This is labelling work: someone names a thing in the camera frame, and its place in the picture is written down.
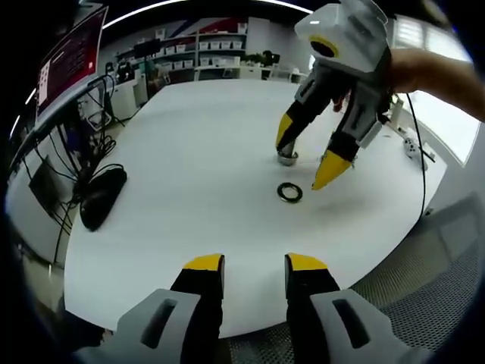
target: metal ring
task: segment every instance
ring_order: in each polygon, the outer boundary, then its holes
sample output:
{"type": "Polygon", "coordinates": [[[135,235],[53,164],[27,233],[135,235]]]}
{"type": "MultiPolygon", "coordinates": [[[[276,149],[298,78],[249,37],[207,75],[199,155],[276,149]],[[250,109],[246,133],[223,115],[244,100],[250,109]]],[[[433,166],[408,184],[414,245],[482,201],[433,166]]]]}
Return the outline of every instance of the metal ring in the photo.
{"type": "Polygon", "coordinates": [[[285,182],[284,184],[281,184],[278,186],[278,196],[284,201],[284,202],[289,202],[289,203],[297,203],[300,199],[303,197],[303,191],[300,187],[296,186],[295,184],[291,184],[290,182],[285,182]],[[285,196],[283,193],[283,189],[285,188],[291,188],[292,190],[296,191],[298,195],[296,197],[288,197],[285,196]]]}

